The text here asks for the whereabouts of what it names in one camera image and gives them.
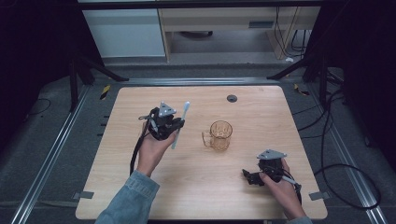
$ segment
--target white stick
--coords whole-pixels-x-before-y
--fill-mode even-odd
[[[184,104],[184,112],[183,112],[183,116],[181,116],[181,120],[184,120],[184,118],[186,118],[186,113],[187,113],[187,110],[189,110],[189,107],[190,107],[190,102],[186,102]],[[180,134],[180,129],[178,130],[178,133],[176,135],[175,142],[172,144],[172,149],[175,149],[175,147],[176,147],[176,143],[177,143],[177,139],[178,139],[178,135],[179,134]]]
[[[297,184],[297,182],[295,182],[293,179],[288,178],[287,176],[283,175],[282,179],[288,181],[289,183],[291,183],[292,185]]]

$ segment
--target sleeve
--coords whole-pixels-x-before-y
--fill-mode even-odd
[[[134,171],[95,223],[147,223],[159,188],[152,179]]]
[[[298,217],[288,221],[287,224],[312,224],[312,220],[309,217]]]

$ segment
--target aluminum rail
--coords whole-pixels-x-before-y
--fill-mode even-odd
[[[163,78],[130,78],[129,81],[116,85],[134,86],[209,86],[209,85],[276,85],[279,80],[268,80],[265,77],[163,77]]]
[[[315,102],[319,104],[317,91],[311,85],[308,85],[308,88],[311,92],[314,93],[312,95],[314,96]],[[320,114],[323,113],[322,107],[318,107],[318,110]],[[334,143],[335,150],[337,151],[341,162],[359,168],[353,157],[350,155],[349,150],[347,149],[347,146],[344,143],[343,138],[341,137],[341,134],[338,132],[335,125],[333,125],[330,128],[330,134],[331,134],[332,142]],[[364,176],[361,173],[351,169],[346,169],[346,173],[353,187],[355,188],[356,193],[358,194],[358,197],[360,198],[363,206],[371,206],[375,204],[376,203],[375,196],[372,193],[370,186],[367,183]],[[371,223],[373,224],[388,223],[387,219],[385,218],[385,215],[382,213],[382,210],[379,206],[377,206],[374,209],[367,210],[366,214],[370,219]]]
[[[54,144],[52,145],[52,148],[49,151],[47,158],[44,160],[40,171],[35,177],[35,181],[29,188],[29,191],[24,196],[21,204],[18,206],[14,217],[11,220],[12,224],[25,223],[30,213],[32,212],[35,203],[37,202],[38,196],[40,195],[41,190],[44,188],[44,185],[46,184],[47,179],[50,176],[50,172],[52,171],[52,168],[55,165],[59,154],[61,153],[62,147],[64,146],[68,135],[70,134],[70,131],[76,121],[82,105],[85,102],[85,98],[89,89],[89,86],[83,86],[77,108],[74,110],[74,112],[69,113],[69,115],[67,116],[67,119],[64,122],[64,126],[60,130]]]
[[[150,8],[202,8],[202,7],[324,7],[342,4],[345,0],[189,0],[56,3],[54,7],[76,7],[81,10],[150,9]]]

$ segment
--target human hand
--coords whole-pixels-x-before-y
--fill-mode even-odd
[[[143,123],[142,132],[145,129],[146,122]],[[139,149],[139,161],[136,170],[150,177],[155,167],[163,158],[163,153],[175,141],[177,131],[172,132],[165,140],[159,141],[151,134],[148,134]]]
[[[286,161],[282,158],[283,169],[290,171]],[[278,183],[273,181],[270,176],[265,173],[260,173],[262,182],[268,187],[275,199],[283,207],[288,220],[293,220],[297,217],[306,217],[305,211],[297,198],[294,186],[288,181],[281,179]]]

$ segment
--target wooden table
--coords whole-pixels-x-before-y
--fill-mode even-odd
[[[234,94],[237,102],[229,103]],[[142,120],[161,101],[181,117],[191,102],[177,147],[168,148],[152,179],[161,185],[150,219],[273,219],[285,218],[266,187],[250,186],[242,169],[258,172],[256,156],[267,148],[285,152],[291,173],[302,188],[303,206],[311,218],[325,218],[304,147],[283,91],[278,86],[141,87],[120,90],[76,216],[96,219],[129,174],[129,163],[141,132]],[[230,147],[215,151],[205,147],[201,132],[219,119],[233,125]]]

